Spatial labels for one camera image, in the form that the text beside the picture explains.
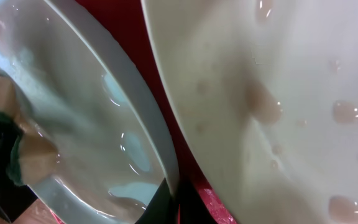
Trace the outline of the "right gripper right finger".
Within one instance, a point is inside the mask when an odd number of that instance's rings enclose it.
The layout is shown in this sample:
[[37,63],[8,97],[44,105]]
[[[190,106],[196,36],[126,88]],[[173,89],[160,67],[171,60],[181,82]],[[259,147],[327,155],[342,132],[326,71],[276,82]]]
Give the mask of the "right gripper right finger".
[[190,181],[182,182],[178,191],[179,224],[216,224]]

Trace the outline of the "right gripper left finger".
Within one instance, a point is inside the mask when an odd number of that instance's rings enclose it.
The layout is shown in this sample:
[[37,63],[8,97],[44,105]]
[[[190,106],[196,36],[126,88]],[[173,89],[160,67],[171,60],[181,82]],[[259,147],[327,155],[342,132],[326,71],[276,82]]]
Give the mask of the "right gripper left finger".
[[176,224],[177,206],[163,179],[145,212],[135,224]]

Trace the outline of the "light blue plate bottom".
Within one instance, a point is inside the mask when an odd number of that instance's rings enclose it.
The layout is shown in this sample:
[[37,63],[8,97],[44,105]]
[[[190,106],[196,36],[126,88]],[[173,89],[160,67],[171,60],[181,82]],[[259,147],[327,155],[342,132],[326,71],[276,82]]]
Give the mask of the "light blue plate bottom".
[[124,88],[54,1],[0,1],[0,76],[58,151],[54,173],[26,186],[65,223],[136,223],[168,174]]

